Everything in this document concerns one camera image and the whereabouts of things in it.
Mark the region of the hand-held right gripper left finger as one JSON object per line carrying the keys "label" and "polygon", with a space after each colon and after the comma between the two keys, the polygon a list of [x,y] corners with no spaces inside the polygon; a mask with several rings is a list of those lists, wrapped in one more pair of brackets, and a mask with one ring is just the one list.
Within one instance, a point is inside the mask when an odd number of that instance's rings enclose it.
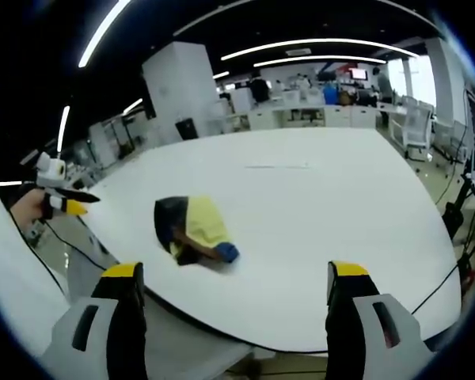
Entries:
{"label": "hand-held right gripper left finger", "polygon": [[143,264],[105,270],[55,323],[43,367],[53,379],[146,379]]}

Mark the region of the person's left hand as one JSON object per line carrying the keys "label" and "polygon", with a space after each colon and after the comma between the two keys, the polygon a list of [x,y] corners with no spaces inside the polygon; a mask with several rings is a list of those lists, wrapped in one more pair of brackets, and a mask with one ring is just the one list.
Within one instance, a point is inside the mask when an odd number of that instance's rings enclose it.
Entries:
{"label": "person's left hand", "polygon": [[34,188],[26,192],[9,209],[21,231],[26,231],[36,220],[43,218],[43,201],[45,195],[44,190]]}

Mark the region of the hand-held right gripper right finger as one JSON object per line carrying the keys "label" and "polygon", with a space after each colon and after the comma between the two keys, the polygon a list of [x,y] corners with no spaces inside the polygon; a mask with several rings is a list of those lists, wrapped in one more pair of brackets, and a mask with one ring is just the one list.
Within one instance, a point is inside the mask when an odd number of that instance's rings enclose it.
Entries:
{"label": "hand-held right gripper right finger", "polygon": [[327,379],[414,379],[435,355],[418,320],[358,264],[329,262],[327,307]]}

